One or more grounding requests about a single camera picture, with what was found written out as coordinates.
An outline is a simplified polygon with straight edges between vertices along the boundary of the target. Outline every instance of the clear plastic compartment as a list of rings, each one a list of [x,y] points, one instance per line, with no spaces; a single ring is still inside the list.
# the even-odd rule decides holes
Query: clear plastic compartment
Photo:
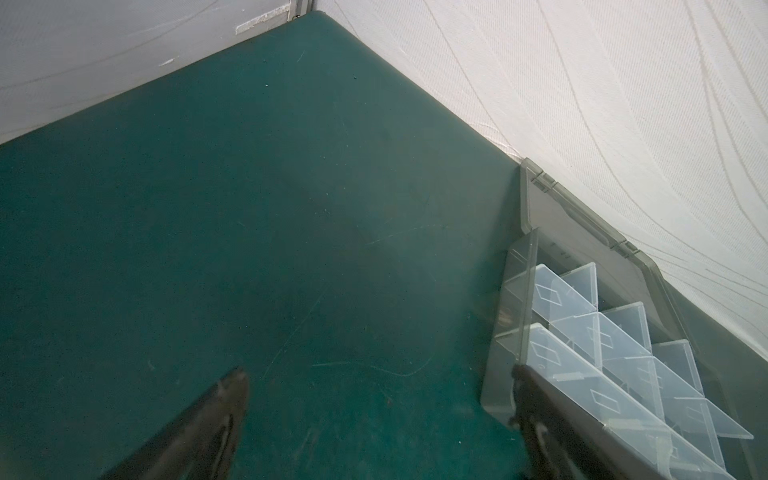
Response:
[[[549,323],[549,329],[560,340],[581,354],[598,369],[603,368],[600,345],[600,320],[595,313],[569,316]]]
[[[654,465],[662,475],[670,478],[732,478],[539,323],[530,326],[527,364],[603,423],[606,430]]]
[[[502,425],[509,425],[515,416],[515,400],[512,395],[512,367],[517,362],[519,329],[494,338],[488,350],[485,379],[482,384],[482,405]]]
[[[684,418],[684,414],[687,411],[681,410],[677,408],[677,406],[680,405],[681,402],[700,402],[703,400],[708,406],[707,411],[711,414],[714,431],[717,436],[735,439],[754,438],[744,427],[730,418],[709,399],[705,398],[701,392],[696,390],[688,382],[680,378],[678,374],[672,371],[672,369],[664,365],[658,358],[653,358],[656,363],[656,372],[659,375],[661,401],[664,404],[664,414],[667,418],[675,422],[683,430],[686,429],[684,425],[688,425],[688,428],[692,428],[691,426],[695,424],[687,422],[687,419]]]
[[[548,322],[594,312],[597,308],[545,265],[536,266],[533,310]]]
[[[690,348],[688,340],[656,343],[654,356],[696,390],[704,393],[699,370],[696,368],[696,361],[694,360],[694,351]]]
[[[605,369],[629,389],[630,394],[659,419],[664,418],[659,377],[652,356],[609,359]]]
[[[668,418],[674,419],[673,426],[680,429],[682,436],[703,454],[724,467],[725,461],[715,433],[708,401],[704,398],[665,399],[664,406]]]
[[[498,315],[494,325],[494,335],[519,328],[519,311],[525,303],[525,290],[528,276],[521,273],[504,282],[498,299]]]
[[[635,342],[640,343],[648,352],[651,352],[650,335],[648,334],[648,321],[645,318],[645,307],[642,302],[630,303],[612,310],[605,310],[603,315],[619,326]]]
[[[598,313],[600,337],[603,347],[603,362],[609,359],[623,359],[632,356],[650,356],[650,351],[636,342],[629,333],[620,329],[608,317]]]
[[[563,273],[560,278],[572,286],[579,295],[598,308],[598,269],[594,262],[582,265],[568,273]]]

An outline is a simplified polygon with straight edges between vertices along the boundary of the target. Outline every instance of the textured white wallpaper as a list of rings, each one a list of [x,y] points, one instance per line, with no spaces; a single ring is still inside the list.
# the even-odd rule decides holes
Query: textured white wallpaper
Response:
[[[288,3],[0,0],[0,144],[281,25]]]
[[[768,359],[765,0],[317,0]]]

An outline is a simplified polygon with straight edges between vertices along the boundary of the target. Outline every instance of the white wall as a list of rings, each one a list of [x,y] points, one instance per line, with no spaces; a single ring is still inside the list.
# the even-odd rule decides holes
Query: white wall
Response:
[[[2,0],[0,143],[274,28],[289,0]]]
[[[768,359],[764,0],[318,0]]]

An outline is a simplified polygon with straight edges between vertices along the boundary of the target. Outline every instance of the green cutting mat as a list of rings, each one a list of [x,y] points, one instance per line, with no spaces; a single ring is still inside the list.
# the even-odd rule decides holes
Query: green cutting mat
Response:
[[[518,168],[318,13],[0,146],[0,476],[235,365],[231,478],[515,478],[479,405]]]

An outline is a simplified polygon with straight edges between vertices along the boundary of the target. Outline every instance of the scratch mark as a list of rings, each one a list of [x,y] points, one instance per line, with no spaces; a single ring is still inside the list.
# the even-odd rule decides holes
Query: scratch mark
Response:
[[[301,445],[299,446],[299,448],[293,453],[293,460],[295,462],[298,462],[299,455],[301,455],[301,452],[304,450],[304,446],[306,445],[306,441],[310,439],[310,434],[311,433],[312,433],[312,428],[310,427],[310,428],[308,428],[306,430],[306,436],[304,437],[304,441],[301,442]]]
[[[387,406],[392,406],[392,404],[395,402],[394,400],[392,400],[392,397],[387,395],[387,393],[384,391],[384,388],[381,385],[379,385],[376,382],[374,382],[373,384],[376,385],[376,387],[379,389],[379,391],[382,393],[382,395],[384,395],[384,398],[386,399]]]
[[[341,365],[352,365],[352,364],[354,364],[354,365],[364,366],[364,367],[366,367],[366,368],[369,368],[369,369],[379,370],[380,372],[388,373],[388,374],[390,374],[390,375],[394,375],[394,376],[399,376],[399,377],[405,378],[405,377],[413,376],[413,375],[415,375],[416,373],[419,373],[419,372],[421,372],[421,371],[424,369],[424,367],[426,367],[427,365],[429,365],[429,363],[432,361],[432,357],[433,357],[433,356],[435,356],[435,354],[434,354],[434,353],[433,353],[432,355],[430,355],[430,356],[429,356],[429,358],[427,359],[427,361],[426,361],[426,362],[424,362],[424,364],[423,364],[423,365],[421,365],[421,366],[420,366],[418,369],[416,369],[416,370],[414,370],[414,371],[412,371],[412,372],[410,372],[410,373],[397,373],[397,372],[393,372],[392,370],[383,369],[383,368],[381,368],[381,367],[378,367],[378,366],[374,366],[374,365],[368,365],[368,364],[366,364],[366,363],[363,363],[363,362],[357,362],[357,361],[355,361],[355,360],[350,360],[350,361],[347,361],[347,362],[328,362],[328,363],[315,363],[315,364],[313,364],[313,365],[312,365],[312,367],[321,367],[321,366],[341,366]]]
[[[184,17],[177,18],[176,20],[171,20],[170,22],[160,23],[160,24],[155,25],[154,27],[145,28],[144,30],[132,31],[129,34],[123,35],[123,38],[129,38],[129,37],[133,37],[135,35],[140,35],[142,33],[147,33],[148,31],[158,30],[160,28],[167,27],[167,26],[170,26],[170,25],[176,25],[177,23],[183,22],[184,20],[189,20],[193,15],[194,14],[185,15]]]
[[[422,228],[429,228],[429,227],[442,227],[442,225],[422,225],[422,226],[420,226],[420,227],[416,227],[416,228],[410,228],[410,229],[408,229],[408,230],[403,230],[402,232],[395,232],[395,233],[393,233],[392,235],[387,235],[386,237],[382,237],[382,238],[379,238],[378,240],[374,240],[374,241],[373,241],[373,242],[371,242],[371,243],[366,243],[366,247],[367,247],[368,245],[373,245],[374,243],[378,243],[378,242],[380,242],[380,241],[382,241],[382,240],[386,240],[386,239],[388,239],[388,238],[392,238],[392,237],[394,237],[394,236],[396,236],[396,235],[402,235],[403,233],[408,233],[408,232],[412,232],[412,231],[414,231],[414,230],[421,230]]]
[[[223,9],[223,8],[229,8],[229,7],[230,7],[229,5],[225,5],[223,7],[216,7],[216,8],[212,8],[211,10],[207,10],[205,13],[207,15],[207,14],[210,14],[210,13],[213,13],[213,12],[217,12],[217,11]]]
[[[323,299],[323,295],[325,295],[327,291],[328,291],[328,287],[326,287],[326,289],[323,290],[323,292],[320,294],[320,296],[317,297],[317,300],[315,301],[315,304],[312,305],[312,308],[310,308],[310,311],[307,312],[306,316],[301,321],[301,323],[299,323],[299,325],[295,328],[295,330],[292,331],[290,335],[288,335],[288,338],[286,339],[285,343],[283,343],[283,346],[281,346],[280,349],[277,350],[277,353],[275,353],[274,358],[272,358],[272,361],[266,367],[266,370],[264,370],[264,374],[261,376],[261,379],[259,379],[259,381],[264,380],[266,378],[267,373],[270,372],[270,369],[272,368],[272,365],[274,365],[275,360],[277,360],[277,357],[280,356],[280,354],[286,348],[286,345],[288,345],[288,342],[290,342],[290,340],[293,338],[293,336],[296,335],[296,332],[298,332],[299,329],[301,328],[301,326],[307,321],[307,319],[309,319],[310,315],[312,315],[312,312],[315,311],[315,307],[317,307],[317,305],[320,303],[320,300]]]
[[[317,446],[317,441],[320,438],[320,434],[323,433],[322,430],[315,430],[315,434],[312,435],[312,442],[310,442],[310,453],[309,453],[309,459],[306,461],[306,467],[309,468],[310,465],[312,465],[312,460],[315,457],[315,447]]]
[[[339,120],[341,121],[341,125],[344,127],[344,132],[346,133],[346,136],[349,136],[349,130],[346,128],[346,124],[344,123],[344,118],[342,118],[341,114],[339,113],[339,109],[336,108],[336,102],[333,102],[333,111],[336,112],[336,115],[339,117]]]

